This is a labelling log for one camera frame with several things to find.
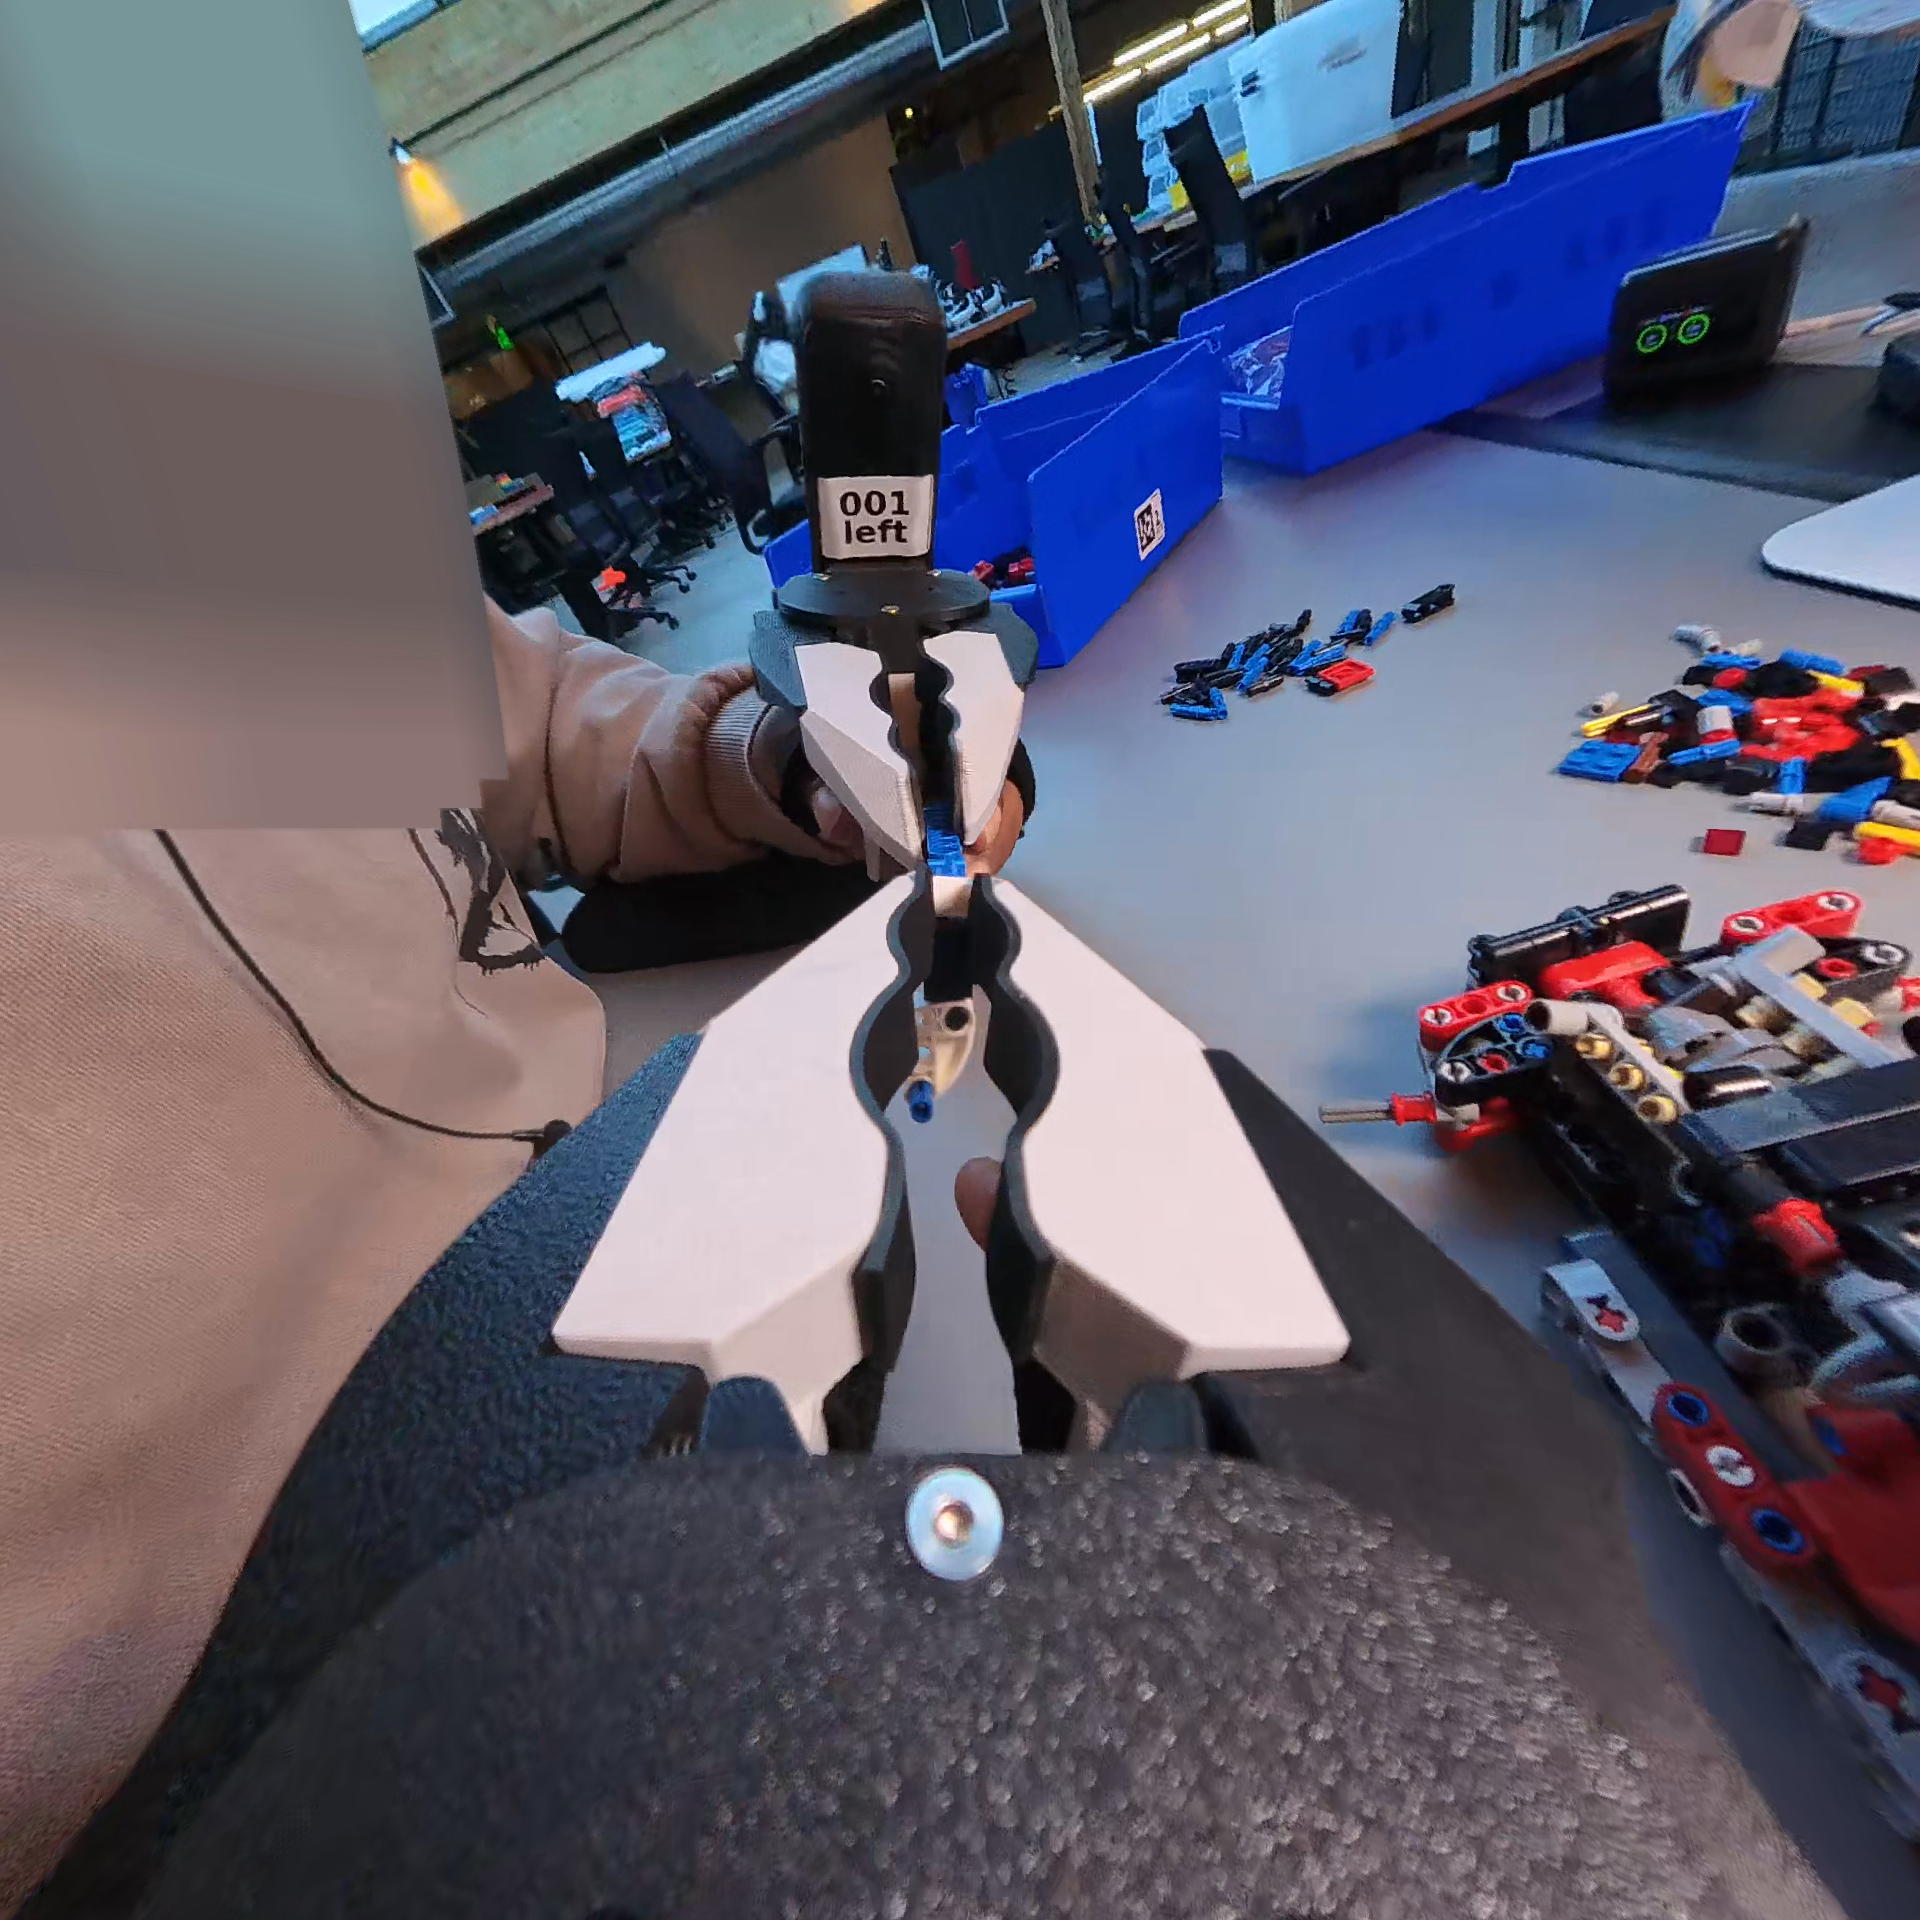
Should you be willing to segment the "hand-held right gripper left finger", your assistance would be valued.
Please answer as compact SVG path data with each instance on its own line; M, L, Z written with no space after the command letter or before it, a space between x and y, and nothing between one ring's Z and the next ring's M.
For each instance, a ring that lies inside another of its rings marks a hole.
M903 875L710 1019L561 1310L567 1355L771 1382L809 1448L868 1448L915 1302L903 1145L933 952Z

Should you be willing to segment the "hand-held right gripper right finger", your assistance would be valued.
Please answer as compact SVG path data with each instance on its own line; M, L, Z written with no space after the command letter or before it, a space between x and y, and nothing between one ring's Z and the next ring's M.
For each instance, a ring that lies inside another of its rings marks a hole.
M1092 1444L1142 1387L1313 1371L1350 1332L1219 1053L1001 880L972 904L986 1071L1013 1127L988 1292L1023 1448Z

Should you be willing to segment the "blue and white lego panel assembly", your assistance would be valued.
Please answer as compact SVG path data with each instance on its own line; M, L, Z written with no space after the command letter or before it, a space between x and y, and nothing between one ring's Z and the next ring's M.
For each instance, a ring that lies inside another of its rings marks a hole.
M925 832L924 832L925 871L933 869L937 873L940 871L957 873L963 865L970 871L967 855L964 855L967 843L963 843L963 838L956 829L953 809L950 807L937 807L937 804L925 807L924 825L925 825ZM933 1120L937 1101L931 1109L913 1109L908 1104L905 1088L903 1088L903 1099L905 1099L905 1110L915 1121L931 1121Z

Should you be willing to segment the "white triangular lego beam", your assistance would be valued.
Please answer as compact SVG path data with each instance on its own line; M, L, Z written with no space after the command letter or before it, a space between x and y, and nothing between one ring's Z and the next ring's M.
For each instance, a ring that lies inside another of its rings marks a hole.
M974 993L961 998L917 997L917 1057L905 1081L913 1109L931 1109L964 1077L975 1043L978 1004Z

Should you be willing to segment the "person's left forearm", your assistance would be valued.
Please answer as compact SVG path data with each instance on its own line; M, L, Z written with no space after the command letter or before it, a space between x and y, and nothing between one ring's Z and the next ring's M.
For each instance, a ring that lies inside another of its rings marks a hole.
M676 673L549 609L484 607L507 771L484 784L481 817L516 880L641 883L771 853L859 860L801 720L761 696L750 664Z

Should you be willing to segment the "pile of blue black lego pins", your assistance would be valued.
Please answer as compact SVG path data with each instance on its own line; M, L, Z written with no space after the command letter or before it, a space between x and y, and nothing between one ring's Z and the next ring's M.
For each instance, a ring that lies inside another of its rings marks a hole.
M1377 649L1389 632L1420 628L1453 605L1455 585L1436 583L1394 607L1350 607L1324 631L1314 628L1314 615L1306 607L1214 655L1174 662L1158 693L1158 709L1188 725L1222 725L1234 703L1282 688L1302 688L1322 702L1348 696L1377 680Z

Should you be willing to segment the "partly built lego car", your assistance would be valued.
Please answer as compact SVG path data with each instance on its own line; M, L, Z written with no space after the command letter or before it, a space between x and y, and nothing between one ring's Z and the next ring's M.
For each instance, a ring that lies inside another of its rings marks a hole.
M1542 1310L1917 1821L1915 956L1815 891L1689 939L1689 891L1469 947L1423 1084L1327 1101L1463 1155L1519 1137L1593 1214Z

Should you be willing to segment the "pile of mixed lego pieces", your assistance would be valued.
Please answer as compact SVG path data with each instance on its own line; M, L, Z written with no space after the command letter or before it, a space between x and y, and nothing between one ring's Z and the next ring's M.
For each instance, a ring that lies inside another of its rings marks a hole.
M1564 780L1706 788L1779 825L1795 851L1850 847L1871 869L1917 860L1917 683L1885 661L1770 651L1685 621L1686 653L1645 699L1582 707Z

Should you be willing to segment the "person's left hand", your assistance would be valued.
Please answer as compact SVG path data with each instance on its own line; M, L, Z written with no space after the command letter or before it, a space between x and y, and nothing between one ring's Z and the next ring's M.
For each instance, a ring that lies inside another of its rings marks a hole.
M1023 837L1035 795L1034 763L1027 745L1017 741L994 815L980 837L967 841L964 855L972 875L1001 873ZM775 750L775 798L787 821L818 843L825 860L868 863L865 829L812 771L805 747L795 739Z

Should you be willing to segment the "black padded wrist rest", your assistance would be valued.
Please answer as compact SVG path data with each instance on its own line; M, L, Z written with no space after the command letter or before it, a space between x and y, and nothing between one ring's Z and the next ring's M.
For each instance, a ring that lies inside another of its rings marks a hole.
M561 927L585 973L676 969L805 947L877 894L854 863L773 853L714 873L599 880Z

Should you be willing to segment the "blue plastic parts bin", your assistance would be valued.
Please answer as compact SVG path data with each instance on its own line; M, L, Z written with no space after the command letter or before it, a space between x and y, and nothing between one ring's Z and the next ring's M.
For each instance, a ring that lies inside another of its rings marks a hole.
M1219 503L1219 387L1210 348L1173 344L970 423L943 391L933 559L1031 627L1038 670L1071 661ZM775 592L809 557L793 542L775 542Z
M1276 391L1228 375L1225 451L1319 473L1596 357L1620 279L1716 227L1754 108L1527 158L1190 309L1228 363L1286 334Z

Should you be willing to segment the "person's torso beige hoodie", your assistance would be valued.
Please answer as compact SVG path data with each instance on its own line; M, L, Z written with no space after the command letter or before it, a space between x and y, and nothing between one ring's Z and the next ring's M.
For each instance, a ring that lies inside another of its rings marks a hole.
M481 821L6 832L5 1911L157 1734L406 1292L596 1104Z

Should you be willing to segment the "stack of white storage boxes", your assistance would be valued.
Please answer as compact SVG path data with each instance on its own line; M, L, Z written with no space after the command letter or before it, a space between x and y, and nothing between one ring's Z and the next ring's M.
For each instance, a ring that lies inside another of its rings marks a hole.
M1149 198L1173 197L1167 148L1193 112L1238 183L1293 174L1385 133L1401 16L1401 1L1314 4L1174 71L1137 115Z

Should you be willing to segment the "black device with green display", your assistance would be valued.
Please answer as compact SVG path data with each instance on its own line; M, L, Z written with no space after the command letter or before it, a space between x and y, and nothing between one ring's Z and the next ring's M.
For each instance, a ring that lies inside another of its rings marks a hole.
M1734 231L1620 277L1601 368L1610 406L1729 387L1777 353L1807 252L1810 222Z

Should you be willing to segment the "white book stand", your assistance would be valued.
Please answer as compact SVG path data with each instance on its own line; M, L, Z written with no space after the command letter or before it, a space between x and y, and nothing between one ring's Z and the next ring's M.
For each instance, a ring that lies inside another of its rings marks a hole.
M1917 609L1920 479L1879 486L1797 518L1761 545L1764 572Z

